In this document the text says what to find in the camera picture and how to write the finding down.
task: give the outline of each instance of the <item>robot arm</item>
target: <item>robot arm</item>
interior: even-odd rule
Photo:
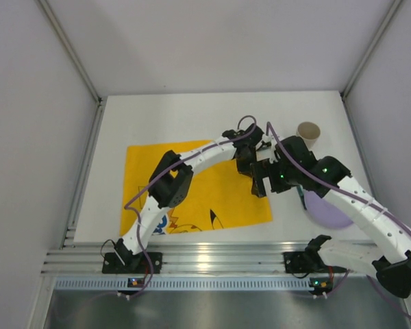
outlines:
[[[162,216],[186,197],[194,175],[219,162],[236,159],[238,172],[252,177],[252,194],[258,197],[266,196],[263,182],[265,178],[270,180],[271,191],[275,193],[302,186],[348,214],[376,244],[354,245],[336,241],[330,236],[318,236],[309,242],[303,257],[313,271],[326,266],[344,267],[377,278],[387,290],[398,297],[409,296],[411,237],[404,234],[402,229],[386,216],[386,210],[378,212],[370,207],[371,204],[380,204],[359,185],[348,168],[330,156],[317,160],[297,136],[288,137],[281,142],[292,158],[312,175],[360,196],[367,200],[367,204],[356,202],[349,196],[311,180],[290,163],[280,149],[272,148],[274,156],[271,159],[257,161],[256,146],[262,141],[263,131],[256,127],[253,132],[247,138],[237,139],[237,136],[244,134],[243,131],[226,131],[222,137],[201,149],[182,154],[169,151],[163,156],[150,180],[169,166],[180,162],[174,168],[177,175],[173,177],[170,172],[165,173],[149,188],[149,195],[140,214],[141,224],[136,221],[130,231],[116,243],[116,255],[122,264],[128,265],[132,258],[142,251],[137,239],[137,225],[141,225],[140,240],[146,247]]]

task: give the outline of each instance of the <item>cup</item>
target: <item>cup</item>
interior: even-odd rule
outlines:
[[[296,135],[303,139],[308,149],[311,149],[318,137],[321,135],[321,130],[315,123],[305,121],[300,123],[297,127]]]

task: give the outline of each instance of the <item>white table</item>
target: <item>white table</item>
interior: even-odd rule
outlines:
[[[75,242],[116,239],[123,195],[123,173],[129,145],[214,139],[236,129],[243,115],[255,115],[264,130],[271,121],[280,136],[290,136],[302,121],[313,121],[321,137],[312,151],[331,155],[348,167],[369,190],[340,95],[336,91],[280,93],[213,93],[110,96],[92,159]],[[273,221],[256,226],[191,234],[153,236],[167,242],[309,241],[319,234],[365,241],[356,226],[329,230],[303,211],[295,189],[269,195]]]

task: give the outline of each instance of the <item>white wall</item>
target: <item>white wall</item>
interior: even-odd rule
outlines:
[[[376,192],[411,225],[411,0],[349,97]]]
[[[33,0],[0,0],[0,328],[28,319],[95,103]]]
[[[342,90],[391,0],[50,0],[102,95]]]

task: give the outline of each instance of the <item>yellow cloth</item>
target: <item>yellow cloth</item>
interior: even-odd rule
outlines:
[[[130,146],[127,149],[123,205],[148,184],[162,155],[172,149],[181,153],[196,149],[209,141]],[[142,210],[147,193],[132,204]],[[122,210],[121,231],[132,227],[136,214]],[[219,163],[192,179],[187,198],[160,221],[154,234],[199,232],[236,228],[272,220],[267,198],[251,194],[251,178],[238,173],[236,161]]]

